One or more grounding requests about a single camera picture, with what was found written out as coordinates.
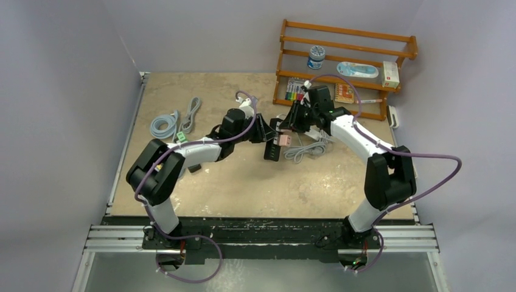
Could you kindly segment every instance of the beige tabletop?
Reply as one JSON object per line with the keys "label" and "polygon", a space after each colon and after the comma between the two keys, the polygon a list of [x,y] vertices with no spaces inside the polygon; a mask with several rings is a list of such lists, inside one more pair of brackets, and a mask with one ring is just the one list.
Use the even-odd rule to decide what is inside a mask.
{"label": "beige tabletop", "polygon": [[[234,94],[241,89],[258,98],[258,112],[269,121],[289,110],[287,106],[272,104],[275,82],[274,74],[150,74],[122,166],[112,214],[145,215],[144,208],[134,200],[125,175],[153,139],[149,125],[156,116],[174,110],[184,114],[190,99],[200,97],[202,105],[195,116],[194,129],[187,135],[188,140],[196,140],[219,124],[228,109],[238,107]],[[279,90],[279,95],[283,96],[284,83]],[[377,105],[367,105],[365,110],[376,111]],[[360,123],[393,144],[387,121],[360,119]],[[307,137],[302,140],[310,142]],[[298,143],[295,136],[293,143]],[[242,142],[226,159],[204,163],[202,170],[194,174],[185,172],[171,196],[176,213],[180,216],[344,218],[364,199],[365,166],[343,143],[330,144],[323,156],[305,156],[300,164],[283,156],[279,162],[265,161],[264,147],[265,144]],[[395,210],[388,218],[412,219],[413,215],[406,206]]]}

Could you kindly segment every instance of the white box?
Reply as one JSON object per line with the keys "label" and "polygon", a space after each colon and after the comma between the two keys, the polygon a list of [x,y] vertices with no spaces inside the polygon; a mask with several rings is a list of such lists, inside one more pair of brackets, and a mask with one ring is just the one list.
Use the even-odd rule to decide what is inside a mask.
{"label": "white box", "polygon": [[384,61],[382,68],[382,86],[396,88],[399,84],[400,75],[398,74],[398,64]]}

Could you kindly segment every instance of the small box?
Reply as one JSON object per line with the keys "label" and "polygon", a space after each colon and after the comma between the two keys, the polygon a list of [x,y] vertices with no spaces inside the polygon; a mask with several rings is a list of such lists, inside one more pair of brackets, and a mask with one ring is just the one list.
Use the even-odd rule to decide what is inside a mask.
{"label": "small box", "polygon": [[305,83],[304,79],[300,78],[289,78],[287,83],[287,92],[285,93],[285,100],[290,100],[293,102],[294,100],[302,100],[304,97],[303,85]]}
{"label": "small box", "polygon": [[343,103],[354,103],[355,93],[353,89],[344,83],[337,83],[335,85],[335,101]]}
{"label": "small box", "polygon": [[382,68],[382,86],[396,88],[399,84],[400,75],[398,74],[398,64],[384,61]]}

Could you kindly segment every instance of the coiled gray cable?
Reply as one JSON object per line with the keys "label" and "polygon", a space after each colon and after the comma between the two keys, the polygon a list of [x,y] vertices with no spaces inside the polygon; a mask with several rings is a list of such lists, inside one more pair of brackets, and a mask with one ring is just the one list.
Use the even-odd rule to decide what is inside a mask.
{"label": "coiled gray cable", "polygon": [[[174,111],[173,114],[162,114],[157,116],[150,123],[150,134],[158,139],[167,139],[170,136],[175,136],[177,132],[178,119],[178,111]],[[160,130],[160,126],[164,124],[167,124],[167,128]]]}
{"label": "coiled gray cable", "polygon": [[179,125],[179,131],[185,134],[192,131],[192,128],[194,127],[194,116],[199,110],[199,107],[201,107],[201,99],[198,97],[192,98],[192,100],[190,100],[190,104],[188,104],[188,110]]}
{"label": "coiled gray cable", "polygon": [[319,141],[314,142],[310,145],[303,146],[303,142],[298,135],[298,140],[300,146],[288,147],[285,151],[283,151],[283,155],[285,159],[294,160],[295,164],[300,163],[303,160],[303,156],[305,154],[321,156],[326,153],[326,147],[329,142],[333,142],[328,135],[321,130],[321,138]]}

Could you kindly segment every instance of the power strip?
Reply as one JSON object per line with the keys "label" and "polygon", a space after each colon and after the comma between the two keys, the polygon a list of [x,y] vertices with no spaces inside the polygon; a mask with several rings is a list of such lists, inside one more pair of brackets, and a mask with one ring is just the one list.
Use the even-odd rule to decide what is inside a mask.
{"label": "power strip", "polygon": [[387,120],[389,121],[389,127],[393,129],[400,126],[398,112],[396,111],[396,108],[391,105],[387,106]]}

